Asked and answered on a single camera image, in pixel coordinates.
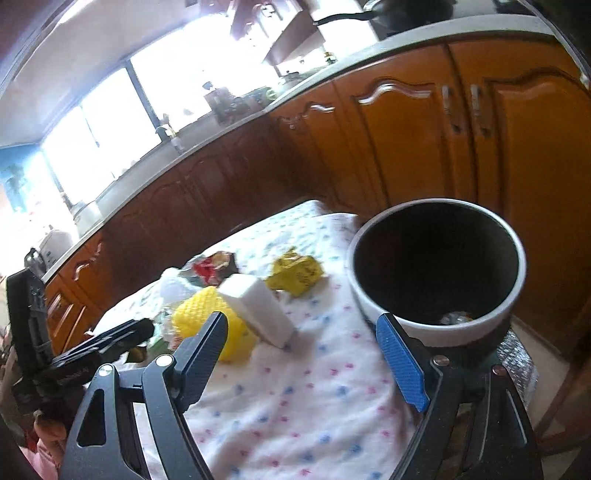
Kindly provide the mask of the left hand holding gripper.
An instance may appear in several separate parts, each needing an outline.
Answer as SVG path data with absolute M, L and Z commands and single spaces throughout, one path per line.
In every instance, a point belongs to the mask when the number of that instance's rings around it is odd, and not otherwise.
M 49 418 L 41 411 L 34 414 L 34 430 L 49 452 L 54 464 L 60 466 L 67 442 L 67 429 L 57 420 Z

